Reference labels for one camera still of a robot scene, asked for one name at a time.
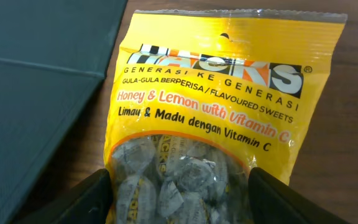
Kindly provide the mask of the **yellow Hacks candy bag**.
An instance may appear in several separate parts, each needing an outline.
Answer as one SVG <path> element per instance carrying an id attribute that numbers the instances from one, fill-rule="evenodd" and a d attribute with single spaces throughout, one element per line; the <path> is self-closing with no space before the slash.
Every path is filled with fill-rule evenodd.
<path id="1" fill-rule="evenodd" d="M 254 223 L 248 179 L 288 186 L 346 14 L 137 10 L 119 47 L 107 223 Z"/>

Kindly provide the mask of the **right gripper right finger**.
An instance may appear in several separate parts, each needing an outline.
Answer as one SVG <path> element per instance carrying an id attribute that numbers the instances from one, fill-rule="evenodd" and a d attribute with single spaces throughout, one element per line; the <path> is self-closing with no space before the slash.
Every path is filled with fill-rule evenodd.
<path id="1" fill-rule="evenodd" d="M 260 167 L 251 170 L 248 186 L 255 224 L 348 224 Z"/>

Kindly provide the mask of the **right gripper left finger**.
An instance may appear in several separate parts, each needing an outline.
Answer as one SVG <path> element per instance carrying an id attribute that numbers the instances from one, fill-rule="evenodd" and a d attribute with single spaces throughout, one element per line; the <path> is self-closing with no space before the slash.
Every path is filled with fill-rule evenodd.
<path id="1" fill-rule="evenodd" d="M 20 224 L 104 223 L 113 201 L 107 169 L 99 169 L 66 194 L 19 220 Z"/>

